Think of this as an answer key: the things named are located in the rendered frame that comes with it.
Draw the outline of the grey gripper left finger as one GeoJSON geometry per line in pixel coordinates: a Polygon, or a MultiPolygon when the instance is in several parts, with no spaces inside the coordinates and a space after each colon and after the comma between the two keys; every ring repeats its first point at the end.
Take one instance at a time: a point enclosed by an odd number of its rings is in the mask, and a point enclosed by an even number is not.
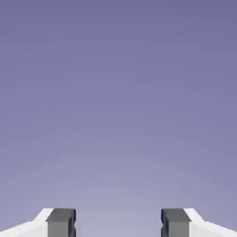
{"type": "Polygon", "coordinates": [[[32,220],[0,231],[0,237],[76,237],[74,208],[43,208],[32,220]]]}

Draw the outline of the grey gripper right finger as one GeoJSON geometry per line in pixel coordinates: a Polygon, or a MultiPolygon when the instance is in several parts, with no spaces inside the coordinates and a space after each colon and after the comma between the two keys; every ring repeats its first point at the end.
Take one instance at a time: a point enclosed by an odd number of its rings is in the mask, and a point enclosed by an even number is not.
{"type": "Polygon", "coordinates": [[[237,237],[237,231],[205,221],[194,208],[163,208],[161,222],[161,237],[237,237]]]}

